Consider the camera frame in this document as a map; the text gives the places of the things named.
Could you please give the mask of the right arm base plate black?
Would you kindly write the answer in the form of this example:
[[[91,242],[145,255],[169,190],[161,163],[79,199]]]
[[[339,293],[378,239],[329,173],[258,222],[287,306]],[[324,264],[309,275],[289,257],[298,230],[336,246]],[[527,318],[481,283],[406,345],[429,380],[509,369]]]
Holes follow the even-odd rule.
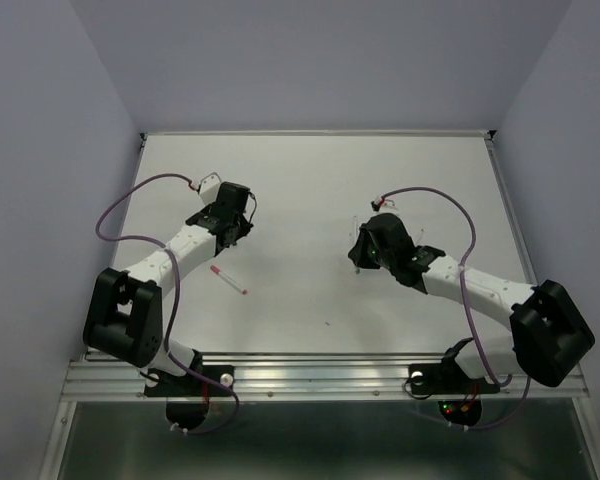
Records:
[[[414,400],[440,396],[442,419],[452,426],[476,427],[482,415],[480,395],[494,395],[500,388],[485,379],[471,379],[457,366],[421,363],[409,366],[402,390]]]

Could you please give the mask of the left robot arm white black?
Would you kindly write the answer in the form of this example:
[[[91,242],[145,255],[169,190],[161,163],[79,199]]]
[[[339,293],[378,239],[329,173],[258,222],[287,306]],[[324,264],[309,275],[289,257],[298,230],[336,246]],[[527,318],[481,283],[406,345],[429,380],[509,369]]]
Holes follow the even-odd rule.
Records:
[[[141,235],[123,241],[156,246],[145,259],[96,278],[83,330],[83,342],[139,369],[168,374],[179,393],[202,382],[202,356],[171,339],[181,297],[181,281],[194,269],[237,244],[253,228],[246,215],[255,199],[243,185],[212,175],[195,189],[203,208],[187,219],[168,242]]]

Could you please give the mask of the light blue cap marker pen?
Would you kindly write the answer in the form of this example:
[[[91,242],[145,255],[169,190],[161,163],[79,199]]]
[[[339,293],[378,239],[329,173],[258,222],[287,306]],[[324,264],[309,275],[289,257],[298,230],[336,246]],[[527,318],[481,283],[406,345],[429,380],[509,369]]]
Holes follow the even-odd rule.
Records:
[[[352,229],[351,229],[351,239],[352,241],[355,243],[357,236],[358,236],[358,229],[359,229],[359,223],[358,223],[358,217],[357,216],[353,216],[353,220],[352,220]]]

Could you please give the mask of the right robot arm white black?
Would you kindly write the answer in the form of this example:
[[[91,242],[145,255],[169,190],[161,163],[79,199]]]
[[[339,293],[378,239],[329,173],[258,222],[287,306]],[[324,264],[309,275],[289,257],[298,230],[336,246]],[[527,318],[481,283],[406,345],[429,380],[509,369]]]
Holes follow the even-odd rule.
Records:
[[[557,387],[595,344],[563,285],[524,284],[467,268],[440,249],[415,245],[395,214],[380,213],[363,223],[348,257],[359,269],[385,269],[400,285],[457,302],[507,330],[507,336],[489,342],[471,335],[446,351],[440,378],[452,390],[489,375],[519,374]]]

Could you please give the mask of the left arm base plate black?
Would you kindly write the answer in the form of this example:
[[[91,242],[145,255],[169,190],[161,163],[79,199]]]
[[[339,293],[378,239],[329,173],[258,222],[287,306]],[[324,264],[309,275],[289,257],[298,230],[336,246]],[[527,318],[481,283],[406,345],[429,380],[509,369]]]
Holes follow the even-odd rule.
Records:
[[[202,375],[209,384],[186,373],[173,376],[157,369],[139,371],[145,382],[144,395],[164,399],[170,430],[185,436],[217,431],[232,423],[240,408],[233,391],[235,369],[231,365],[204,365]]]

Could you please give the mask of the black cap marker pen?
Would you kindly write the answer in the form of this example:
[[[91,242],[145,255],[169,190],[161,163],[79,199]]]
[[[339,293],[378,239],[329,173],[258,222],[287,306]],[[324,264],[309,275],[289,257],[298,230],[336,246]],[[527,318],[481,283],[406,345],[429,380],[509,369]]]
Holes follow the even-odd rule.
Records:
[[[423,236],[424,236],[424,228],[420,229],[418,235],[416,236],[416,239],[414,240],[414,243],[416,246],[421,244],[421,242],[423,240]]]

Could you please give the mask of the pink cap marker pen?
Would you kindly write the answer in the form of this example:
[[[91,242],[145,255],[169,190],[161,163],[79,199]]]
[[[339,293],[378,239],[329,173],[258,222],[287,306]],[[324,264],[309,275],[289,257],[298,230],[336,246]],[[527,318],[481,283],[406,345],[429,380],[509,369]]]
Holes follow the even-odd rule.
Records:
[[[220,269],[218,266],[211,265],[210,270],[227,285],[229,285],[231,288],[237,291],[239,294],[248,294],[248,290],[240,282],[233,279],[230,275],[228,275],[224,270]]]

